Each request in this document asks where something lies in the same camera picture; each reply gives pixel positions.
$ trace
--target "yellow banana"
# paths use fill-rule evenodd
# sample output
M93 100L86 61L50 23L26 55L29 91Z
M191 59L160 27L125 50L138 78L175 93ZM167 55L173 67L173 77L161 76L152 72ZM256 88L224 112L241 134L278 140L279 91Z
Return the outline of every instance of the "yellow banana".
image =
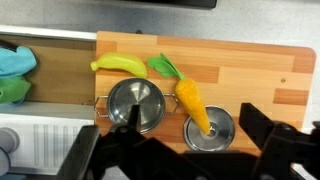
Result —
M92 71L97 71L99 68L122 69L140 78L148 76L146 66L138 57L119 52L104 54L91 63Z

